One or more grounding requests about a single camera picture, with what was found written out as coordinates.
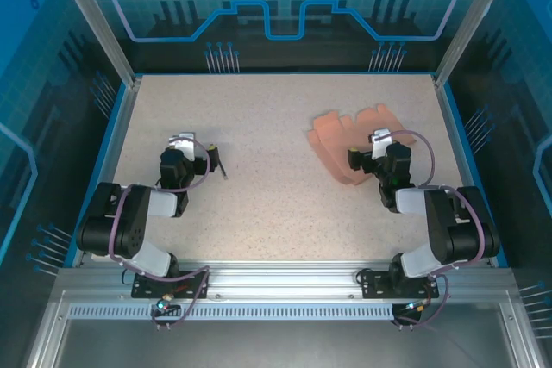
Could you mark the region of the blue circuit print side panel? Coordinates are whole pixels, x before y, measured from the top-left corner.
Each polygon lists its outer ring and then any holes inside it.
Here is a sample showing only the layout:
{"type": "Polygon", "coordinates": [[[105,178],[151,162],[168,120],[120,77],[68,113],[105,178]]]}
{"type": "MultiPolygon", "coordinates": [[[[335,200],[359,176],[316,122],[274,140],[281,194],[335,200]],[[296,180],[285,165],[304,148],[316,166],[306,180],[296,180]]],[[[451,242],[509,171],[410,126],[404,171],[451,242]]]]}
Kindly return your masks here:
{"type": "Polygon", "coordinates": [[[447,91],[521,296],[552,302],[552,0],[492,0],[447,91]]]}
{"type": "Polygon", "coordinates": [[[72,254],[122,90],[74,0],[0,0],[0,284],[72,254]]]}

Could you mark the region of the blue aluminium table side rail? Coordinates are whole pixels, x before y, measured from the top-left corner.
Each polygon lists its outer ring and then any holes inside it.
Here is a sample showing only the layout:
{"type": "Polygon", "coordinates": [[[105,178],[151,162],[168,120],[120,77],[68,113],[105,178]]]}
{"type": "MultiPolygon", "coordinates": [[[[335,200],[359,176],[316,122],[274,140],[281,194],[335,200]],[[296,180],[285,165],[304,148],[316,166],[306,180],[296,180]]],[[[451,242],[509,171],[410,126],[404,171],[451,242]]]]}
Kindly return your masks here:
{"type": "Polygon", "coordinates": [[[455,163],[461,182],[463,185],[474,185],[480,190],[489,215],[492,219],[492,223],[495,225],[495,228],[498,228],[492,214],[491,205],[486,191],[480,178],[474,153],[468,143],[467,132],[465,131],[454,94],[452,93],[448,82],[446,82],[444,86],[437,86],[436,82],[434,82],[434,84],[436,98],[442,112],[442,118],[447,129],[448,139],[455,156],[455,163]]]}
{"type": "Polygon", "coordinates": [[[111,110],[110,119],[105,129],[103,140],[99,148],[96,163],[92,170],[91,179],[87,187],[85,198],[78,214],[73,237],[65,256],[63,268],[79,266],[83,257],[82,252],[77,248],[76,237],[78,226],[85,218],[85,213],[92,199],[93,193],[100,182],[110,182],[116,173],[116,167],[122,145],[129,127],[135,105],[136,95],[141,86],[142,75],[138,75],[133,86],[121,85],[117,93],[116,101],[111,110]]]}

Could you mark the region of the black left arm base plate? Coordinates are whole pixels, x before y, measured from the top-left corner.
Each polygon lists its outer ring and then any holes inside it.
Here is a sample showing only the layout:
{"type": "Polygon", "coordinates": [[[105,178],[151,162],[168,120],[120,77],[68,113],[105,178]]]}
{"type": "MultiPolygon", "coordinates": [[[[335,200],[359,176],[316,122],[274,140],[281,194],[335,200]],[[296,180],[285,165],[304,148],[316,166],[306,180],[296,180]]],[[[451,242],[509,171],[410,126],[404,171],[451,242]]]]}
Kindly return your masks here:
{"type": "Polygon", "coordinates": [[[191,278],[178,282],[159,282],[151,278],[135,275],[131,289],[131,297],[138,299],[161,299],[164,295],[172,295],[176,299],[192,299],[206,272],[201,272],[191,278]]]}

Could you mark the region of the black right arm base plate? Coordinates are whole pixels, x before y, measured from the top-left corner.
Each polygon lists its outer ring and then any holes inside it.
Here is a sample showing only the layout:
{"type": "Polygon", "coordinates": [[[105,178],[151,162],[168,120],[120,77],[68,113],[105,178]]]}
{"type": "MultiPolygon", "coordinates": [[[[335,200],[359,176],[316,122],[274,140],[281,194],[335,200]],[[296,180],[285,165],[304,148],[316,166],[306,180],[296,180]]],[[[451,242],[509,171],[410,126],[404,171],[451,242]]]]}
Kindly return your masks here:
{"type": "Polygon", "coordinates": [[[361,269],[355,275],[364,299],[435,299],[440,296],[437,286],[427,278],[395,277],[389,271],[361,269]]]}

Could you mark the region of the aluminium mounting rail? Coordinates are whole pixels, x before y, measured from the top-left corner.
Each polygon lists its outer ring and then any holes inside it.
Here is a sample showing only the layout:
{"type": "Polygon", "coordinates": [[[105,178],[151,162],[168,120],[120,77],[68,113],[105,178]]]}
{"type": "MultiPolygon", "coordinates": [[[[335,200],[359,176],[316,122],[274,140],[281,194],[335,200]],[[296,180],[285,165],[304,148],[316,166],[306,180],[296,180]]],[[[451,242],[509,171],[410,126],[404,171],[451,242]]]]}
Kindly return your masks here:
{"type": "MultiPolygon", "coordinates": [[[[358,303],[356,273],[384,271],[376,261],[215,260],[207,299],[211,303],[358,303]]],[[[487,264],[447,272],[453,303],[506,303],[519,297],[509,268],[487,264]]],[[[133,278],[119,265],[89,264],[60,270],[50,299],[68,303],[127,303],[133,278]]]]}

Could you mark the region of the aluminium frame post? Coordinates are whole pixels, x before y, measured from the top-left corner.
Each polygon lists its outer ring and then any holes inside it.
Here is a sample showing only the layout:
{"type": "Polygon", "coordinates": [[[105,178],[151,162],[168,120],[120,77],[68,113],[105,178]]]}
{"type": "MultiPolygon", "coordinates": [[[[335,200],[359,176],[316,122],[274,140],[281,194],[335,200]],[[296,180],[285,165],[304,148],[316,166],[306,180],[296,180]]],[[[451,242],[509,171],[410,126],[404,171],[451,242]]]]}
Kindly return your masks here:
{"type": "Polygon", "coordinates": [[[477,28],[486,16],[493,0],[473,0],[460,27],[443,55],[440,65],[434,76],[434,84],[437,90],[444,87],[449,76],[455,69],[461,56],[465,52],[469,41],[473,38],[477,28]]]}
{"type": "Polygon", "coordinates": [[[136,75],[97,0],[74,0],[96,36],[117,75],[126,87],[134,89],[136,75]]]}

